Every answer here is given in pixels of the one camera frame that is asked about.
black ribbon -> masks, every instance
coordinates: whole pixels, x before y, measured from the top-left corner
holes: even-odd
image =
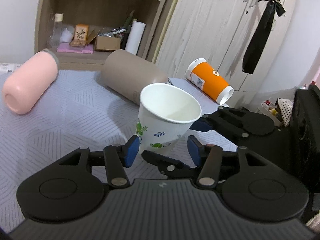
[[[248,74],[253,74],[253,71],[260,60],[261,54],[271,32],[275,12],[277,12],[279,17],[285,13],[281,3],[276,0],[259,0],[258,2],[260,1],[269,2],[249,43],[247,51],[244,54],[242,70],[244,73]]]

patterned tablecloth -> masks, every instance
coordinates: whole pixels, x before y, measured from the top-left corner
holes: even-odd
[[[0,87],[8,76],[0,75]],[[199,101],[203,114],[217,110],[217,103],[188,81],[171,80]],[[110,144],[125,143],[135,132],[139,107],[98,83],[97,72],[61,70],[34,108],[20,116],[0,99],[0,227],[6,232],[24,220],[16,200],[16,190],[23,180],[80,146],[102,150]],[[187,137],[191,134],[203,144],[236,150],[215,131],[189,130],[170,157],[193,166],[187,151]],[[140,155],[126,172],[130,182],[135,178],[166,178]],[[106,181],[104,167],[94,167],[92,174]]]

beige cylinder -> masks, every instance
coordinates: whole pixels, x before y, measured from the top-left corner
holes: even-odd
[[[5,104],[16,114],[26,114],[56,79],[59,61],[49,50],[35,54],[13,72],[2,88]]]
[[[140,105],[140,93],[153,83],[167,83],[156,65],[122,49],[111,53],[101,71],[103,84]]]

pink bottle on shelf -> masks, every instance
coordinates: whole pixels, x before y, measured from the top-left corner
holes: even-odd
[[[28,113],[58,71],[58,58],[51,51],[38,52],[7,78],[2,88],[3,101],[16,114]]]

tablecloth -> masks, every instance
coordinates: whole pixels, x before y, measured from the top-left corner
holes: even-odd
[[[8,76],[0,75],[1,88]],[[202,114],[217,110],[218,104],[187,80],[171,81],[199,101]],[[80,146],[99,151],[110,144],[124,144],[134,134],[139,107],[100,83],[98,72],[61,70],[25,115],[12,113],[0,99],[0,227],[6,232],[24,220],[16,200],[16,190],[23,180]],[[193,166],[187,151],[191,134],[203,144],[236,151],[236,145],[215,131],[189,130],[170,157]],[[166,178],[140,155],[126,173],[131,183],[135,178]],[[92,174],[107,181],[104,167],[93,167]]]

